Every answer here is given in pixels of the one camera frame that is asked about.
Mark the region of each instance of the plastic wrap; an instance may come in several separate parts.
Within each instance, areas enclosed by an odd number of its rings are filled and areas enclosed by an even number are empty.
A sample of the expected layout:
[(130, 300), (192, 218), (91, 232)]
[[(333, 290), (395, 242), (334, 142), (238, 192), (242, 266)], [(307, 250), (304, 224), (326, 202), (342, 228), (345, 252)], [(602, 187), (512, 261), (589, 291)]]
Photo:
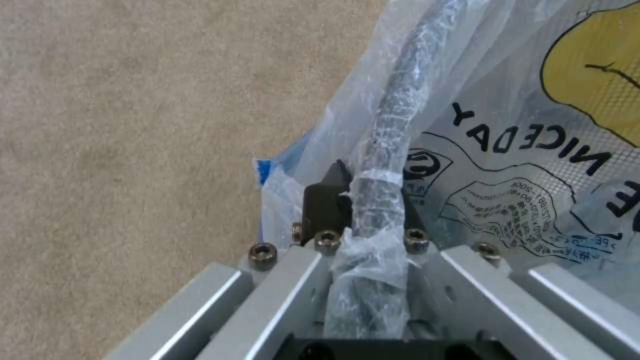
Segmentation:
[[(615, 263), (619, 249), (631, 249), (640, 229), (631, 201), (640, 192), (633, 181), (640, 136), (628, 122), (610, 123), (640, 104), (633, 89), (637, 42), (625, 33), (625, 26), (627, 33), (638, 29), (639, 8), (633, 1), (390, 2), (317, 126), (262, 162), (263, 237), (280, 247), (299, 220), (302, 189), (337, 159), (354, 173), (353, 230), (345, 230), (334, 260), (326, 336), (402, 335), (403, 186), (438, 247), (490, 241), (516, 271), (546, 261)], [(603, 17), (607, 11), (614, 20)], [(606, 25), (596, 42), (604, 51), (561, 41), (589, 39), (582, 34), (598, 21)], [(557, 60), (565, 49), (578, 53), (565, 56), (568, 65)], [(612, 61), (609, 54), (632, 58)], [(575, 69), (588, 72), (570, 81), (610, 76), (620, 71), (614, 64), (627, 71), (620, 88), (606, 83), (604, 92), (586, 92), (587, 100), (553, 81)], [(596, 284), (628, 275), (637, 262), (609, 272), (592, 264), (581, 276)]]

